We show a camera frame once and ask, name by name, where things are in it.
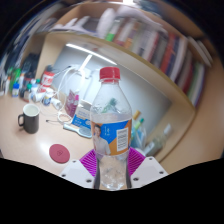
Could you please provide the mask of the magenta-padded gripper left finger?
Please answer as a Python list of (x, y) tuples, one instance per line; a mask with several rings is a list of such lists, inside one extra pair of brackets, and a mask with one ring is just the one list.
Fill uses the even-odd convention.
[(79, 160), (72, 160), (60, 173), (60, 177), (83, 188), (93, 189), (97, 175), (97, 158), (92, 149)]

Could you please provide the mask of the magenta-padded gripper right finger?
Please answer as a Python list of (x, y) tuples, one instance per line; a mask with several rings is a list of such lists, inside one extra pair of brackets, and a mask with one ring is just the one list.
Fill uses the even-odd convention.
[(140, 188), (157, 181), (168, 173), (153, 157), (145, 157), (134, 148), (129, 150), (127, 157), (127, 187)]

